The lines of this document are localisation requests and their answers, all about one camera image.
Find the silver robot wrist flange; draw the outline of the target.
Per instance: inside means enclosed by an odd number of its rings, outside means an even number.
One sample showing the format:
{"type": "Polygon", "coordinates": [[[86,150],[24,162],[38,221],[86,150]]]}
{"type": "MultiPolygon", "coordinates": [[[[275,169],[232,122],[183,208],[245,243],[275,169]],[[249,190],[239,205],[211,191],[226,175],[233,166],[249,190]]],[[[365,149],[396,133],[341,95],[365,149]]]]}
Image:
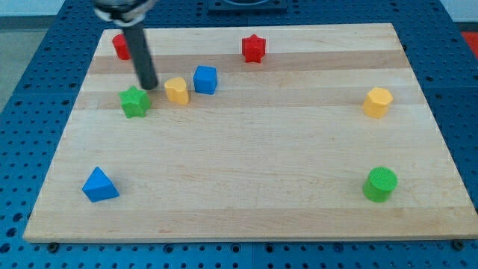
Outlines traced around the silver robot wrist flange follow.
{"type": "Polygon", "coordinates": [[[142,22],[155,5],[156,0],[93,0],[94,13],[118,26],[133,26],[142,22]]]}

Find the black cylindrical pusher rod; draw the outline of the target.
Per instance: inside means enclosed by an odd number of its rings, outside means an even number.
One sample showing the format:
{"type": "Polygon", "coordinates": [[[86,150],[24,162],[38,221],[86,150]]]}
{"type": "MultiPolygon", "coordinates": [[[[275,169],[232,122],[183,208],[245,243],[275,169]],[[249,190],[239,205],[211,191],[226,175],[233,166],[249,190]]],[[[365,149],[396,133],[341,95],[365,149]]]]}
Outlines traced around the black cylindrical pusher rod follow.
{"type": "Polygon", "coordinates": [[[158,77],[149,51],[143,23],[123,27],[122,32],[134,64],[134,69],[144,90],[152,90],[158,86],[158,77]]]}

